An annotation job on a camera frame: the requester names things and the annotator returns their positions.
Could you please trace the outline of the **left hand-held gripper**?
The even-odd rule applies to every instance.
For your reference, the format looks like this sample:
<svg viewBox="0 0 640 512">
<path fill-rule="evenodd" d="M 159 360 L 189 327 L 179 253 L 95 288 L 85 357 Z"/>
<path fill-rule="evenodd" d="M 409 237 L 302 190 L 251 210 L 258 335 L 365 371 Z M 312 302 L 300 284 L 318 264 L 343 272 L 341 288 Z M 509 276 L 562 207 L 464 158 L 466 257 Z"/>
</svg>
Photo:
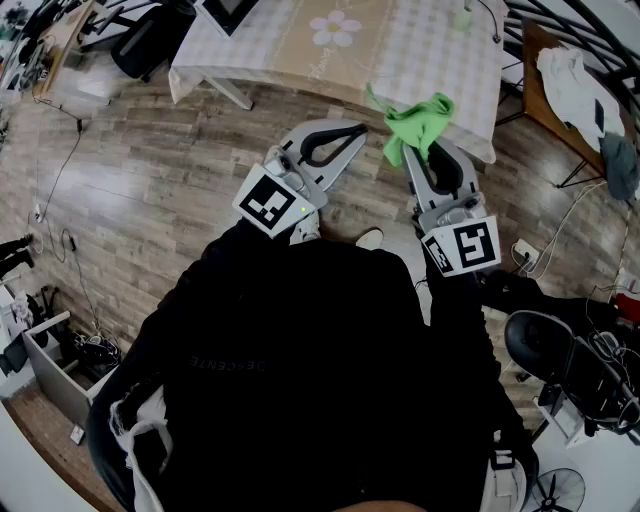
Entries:
<svg viewBox="0 0 640 512">
<path fill-rule="evenodd" d="M 306 121 L 254 164 L 233 200 L 243 218 L 275 238 L 328 203 L 327 190 L 363 147 L 367 127 L 358 121 Z M 322 160 L 320 146 L 341 140 Z M 301 160 L 301 168 L 293 160 Z"/>
</svg>

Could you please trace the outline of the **green cloth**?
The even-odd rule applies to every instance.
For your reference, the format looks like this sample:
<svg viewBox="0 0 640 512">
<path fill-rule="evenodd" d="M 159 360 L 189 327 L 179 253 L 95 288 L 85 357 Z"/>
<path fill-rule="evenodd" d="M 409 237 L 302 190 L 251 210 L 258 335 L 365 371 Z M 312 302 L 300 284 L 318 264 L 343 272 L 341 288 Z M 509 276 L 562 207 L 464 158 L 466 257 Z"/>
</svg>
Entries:
<svg viewBox="0 0 640 512">
<path fill-rule="evenodd" d="M 391 130 L 383 153 L 393 167 L 402 165 L 404 145 L 417 149 L 426 161 L 430 146 L 447 128 L 455 113 L 455 103 L 442 93 L 435 93 L 428 101 L 400 112 L 380 100 L 373 93 L 370 83 L 366 84 L 366 92 L 369 99 L 384 113 L 384 122 Z"/>
</svg>

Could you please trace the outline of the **person's left forearm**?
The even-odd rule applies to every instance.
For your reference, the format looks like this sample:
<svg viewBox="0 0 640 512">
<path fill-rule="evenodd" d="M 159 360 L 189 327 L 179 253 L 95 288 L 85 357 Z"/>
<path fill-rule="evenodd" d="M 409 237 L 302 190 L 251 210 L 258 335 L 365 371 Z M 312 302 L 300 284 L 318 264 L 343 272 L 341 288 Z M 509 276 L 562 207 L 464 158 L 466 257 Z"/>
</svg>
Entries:
<svg viewBox="0 0 640 512">
<path fill-rule="evenodd" d="M 274 239 L 246 219 L 239 220 L 204 249 L 190 267 L 207 281 L 231 281 L 244 278 L 266 263 L 274 263 L 290 244 L 293 229 Z"/>
</svg>

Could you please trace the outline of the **person's right forearm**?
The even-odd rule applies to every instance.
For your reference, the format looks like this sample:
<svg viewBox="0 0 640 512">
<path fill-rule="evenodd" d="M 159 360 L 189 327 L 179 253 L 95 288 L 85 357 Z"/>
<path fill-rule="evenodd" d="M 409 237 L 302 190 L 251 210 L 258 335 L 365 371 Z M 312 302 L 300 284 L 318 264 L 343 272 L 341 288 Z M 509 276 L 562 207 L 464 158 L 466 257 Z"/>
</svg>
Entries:
<svg viewBox="0 0 640 512">
<path fill-rule="evenodd" d="M 432 297 L 430 330 L 444 376 L 463 395 L 488 398 L 497 385 L 499 365 L 486 331 L 475 275 L 444 277 L 429 262 L 426 280 Z"/>
</svg>

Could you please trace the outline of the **white microwave with black door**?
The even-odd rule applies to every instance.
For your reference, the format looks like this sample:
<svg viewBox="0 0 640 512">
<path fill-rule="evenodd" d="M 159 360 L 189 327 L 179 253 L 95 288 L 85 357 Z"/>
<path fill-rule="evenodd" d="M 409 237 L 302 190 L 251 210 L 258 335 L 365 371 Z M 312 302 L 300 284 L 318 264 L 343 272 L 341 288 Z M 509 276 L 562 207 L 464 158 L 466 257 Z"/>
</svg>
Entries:
<svg viewBox="0 0 640 512">
<path fill-rule="evenodd" d="M 230 38 L 259 0 L 194 0 L 194 8 L 216 31 Z"/>
</svg>

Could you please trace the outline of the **white power strip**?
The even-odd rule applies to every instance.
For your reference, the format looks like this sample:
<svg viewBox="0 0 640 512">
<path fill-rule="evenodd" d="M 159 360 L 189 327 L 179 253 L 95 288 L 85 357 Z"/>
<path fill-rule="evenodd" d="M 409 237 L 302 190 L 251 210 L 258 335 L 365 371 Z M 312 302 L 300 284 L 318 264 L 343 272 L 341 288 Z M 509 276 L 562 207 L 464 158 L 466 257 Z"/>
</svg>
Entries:
<svg viewBox="0 0 640 512">
<path fill-rule="evenodd" d="M 512 256 L 520 270 L 532 272 L 538 263 L 540 252 L 524 239 L 518 239 L 512 247 Z"/>
</svg>

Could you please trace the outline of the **brown wooden side table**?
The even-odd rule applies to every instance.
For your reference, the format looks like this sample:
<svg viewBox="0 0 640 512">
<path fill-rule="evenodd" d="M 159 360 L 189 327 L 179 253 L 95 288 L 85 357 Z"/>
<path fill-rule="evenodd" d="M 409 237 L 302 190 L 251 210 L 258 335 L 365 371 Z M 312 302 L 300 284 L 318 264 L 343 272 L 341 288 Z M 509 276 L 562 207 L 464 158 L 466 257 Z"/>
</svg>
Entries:
<svg viewBox="0 0 640 512">
<path fill-rule="evenodd" d="M 556 187 L 566 188 L 604 178 L 602 156 L 589 146 L 576 128 L 568 128 L 561 122 L 552 112 L 544 93 L 537 57 L 542 49 L 559 47 L 560 41 L 529 18 L 522 19 L 521 28 L 524 78 L 522 114 L 553 134 L 581 159 L 578 166 Z"/>
</svg>

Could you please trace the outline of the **white garment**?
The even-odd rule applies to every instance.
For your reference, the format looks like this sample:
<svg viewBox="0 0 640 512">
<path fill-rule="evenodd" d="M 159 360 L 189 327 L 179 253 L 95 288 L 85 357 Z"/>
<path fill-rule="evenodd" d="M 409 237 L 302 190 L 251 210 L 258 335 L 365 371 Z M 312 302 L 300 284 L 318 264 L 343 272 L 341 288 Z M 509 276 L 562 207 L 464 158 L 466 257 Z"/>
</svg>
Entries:
<svg viewBox="0 0 640 512">
<path fill-rule="evenodd" d="M 545 48 L 537 57 L 546 99 L 563 124 L 575 127 L 595 151 L 607 132 L 623 136 L 625 127 L 620 107 L 611 93 L 584 67 L 583 54 L 572 48 Z M 594 123 L 594 99 L 604 108 L 604 132 Z"/>
</svg>

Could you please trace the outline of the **green vase with blue flowers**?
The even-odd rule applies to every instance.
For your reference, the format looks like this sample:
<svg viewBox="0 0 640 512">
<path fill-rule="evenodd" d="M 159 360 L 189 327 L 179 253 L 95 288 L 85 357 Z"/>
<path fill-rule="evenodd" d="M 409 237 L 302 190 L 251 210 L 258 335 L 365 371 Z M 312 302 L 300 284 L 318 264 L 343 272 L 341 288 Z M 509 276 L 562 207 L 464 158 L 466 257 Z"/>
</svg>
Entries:
<svg viewBox="0 0 640 512">
<path fill-rule="evenodd" d="M 455 0 L 452 14 L 452 27 L 456 31 L 465 32 L 469 29 L 473 19 L 472 0 Z"/>
</svg>

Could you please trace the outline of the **grey garment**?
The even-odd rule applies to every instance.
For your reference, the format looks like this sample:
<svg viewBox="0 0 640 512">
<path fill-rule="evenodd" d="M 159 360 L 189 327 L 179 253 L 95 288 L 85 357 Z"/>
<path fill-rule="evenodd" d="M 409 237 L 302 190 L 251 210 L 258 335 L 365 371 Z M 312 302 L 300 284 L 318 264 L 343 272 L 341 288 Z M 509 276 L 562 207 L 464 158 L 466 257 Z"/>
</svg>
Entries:
<svg viewBox="0 0 640 512">
<path fill-rule="evenodd" d="M 635 146 L 611 132 L 601 139 L 600 146 L 609 193 L 620 201 L 634 199 L 640 186 L 640 159 Z"/>
</svg>

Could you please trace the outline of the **black swivel chair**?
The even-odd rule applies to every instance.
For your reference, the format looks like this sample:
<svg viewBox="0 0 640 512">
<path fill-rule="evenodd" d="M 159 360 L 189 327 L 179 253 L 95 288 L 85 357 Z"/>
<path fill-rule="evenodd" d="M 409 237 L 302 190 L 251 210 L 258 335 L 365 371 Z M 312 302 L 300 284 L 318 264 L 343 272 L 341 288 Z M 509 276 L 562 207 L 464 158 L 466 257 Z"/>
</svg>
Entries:
<svg viewBox="0 0 640 512">
<path fill-rule="evenodd" d="M 595 332 L 583 338 L 556 317 L 528 310 L 506 324 L 506 349 L 527 374 L 558 390 L 577 409 L 589 436 L 598 429 L 628 436 L 640 446 L 640 364 L 626 362 L 632 351 L 611 347 L 615 337 Z"/>
</svg>

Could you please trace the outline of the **black office chair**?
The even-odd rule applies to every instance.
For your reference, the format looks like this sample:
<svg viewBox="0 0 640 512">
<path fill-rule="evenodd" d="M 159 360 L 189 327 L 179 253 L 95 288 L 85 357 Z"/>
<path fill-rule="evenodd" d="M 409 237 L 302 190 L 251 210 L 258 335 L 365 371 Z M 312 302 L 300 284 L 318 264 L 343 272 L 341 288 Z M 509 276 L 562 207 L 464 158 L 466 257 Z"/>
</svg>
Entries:
<svg viewBox="0 0 640 512">
<path fill-rule="evenodd" d="M 148 83 L 161 64 L 175 57 L 193 20 L 169 5 L 155 6 L 116 41 L 111 57 L 127 76 Z"/>
</svg>

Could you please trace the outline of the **black metal railing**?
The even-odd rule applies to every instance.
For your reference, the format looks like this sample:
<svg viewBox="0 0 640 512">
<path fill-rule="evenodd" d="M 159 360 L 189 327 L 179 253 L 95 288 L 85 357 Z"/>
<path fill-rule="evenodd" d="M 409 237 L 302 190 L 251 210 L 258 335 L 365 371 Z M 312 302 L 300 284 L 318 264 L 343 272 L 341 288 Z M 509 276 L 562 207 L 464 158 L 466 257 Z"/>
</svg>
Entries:
<svg viewBox="0 0 640 512">
<path fill-rule="evenodd" d="M 505 26 L 515 37 L 525 18 L 573 45 L 595 62 L 592 66 L 614 95 L 640 109 L 640 52 L 626 46 L 581 0 L 559 0 L 552 7 L 543 0 L 503 0 Z"/>
</svg>

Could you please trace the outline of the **red box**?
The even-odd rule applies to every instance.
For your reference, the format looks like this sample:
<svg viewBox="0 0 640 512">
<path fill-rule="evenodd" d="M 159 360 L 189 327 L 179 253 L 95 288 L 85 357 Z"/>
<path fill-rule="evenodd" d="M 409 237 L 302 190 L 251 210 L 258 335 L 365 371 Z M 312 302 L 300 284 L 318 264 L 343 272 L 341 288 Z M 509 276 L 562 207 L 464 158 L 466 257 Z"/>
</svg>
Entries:
<svg viewBox="0 0 640 512">
<path fill-rule="evenodd" d="M 640 294 L 618 293 L 615 305 L 620 317 L 634 323 L 640 323 Z"/>
</svg>

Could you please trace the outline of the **black floor fan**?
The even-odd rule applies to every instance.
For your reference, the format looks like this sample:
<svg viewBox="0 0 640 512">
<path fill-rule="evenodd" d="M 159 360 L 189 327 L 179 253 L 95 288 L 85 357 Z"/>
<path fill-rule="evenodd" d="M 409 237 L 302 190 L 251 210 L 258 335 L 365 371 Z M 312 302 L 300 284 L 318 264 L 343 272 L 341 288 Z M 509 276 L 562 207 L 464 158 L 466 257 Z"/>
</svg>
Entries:
<svg viewBox="0 0 640 512">
<path fill-rule="evenodd" d="M 540 475 L 532 489 L 533 512 L 578 512 L 586 494 L 583 477 L 570 468 Z"/>
</svg>

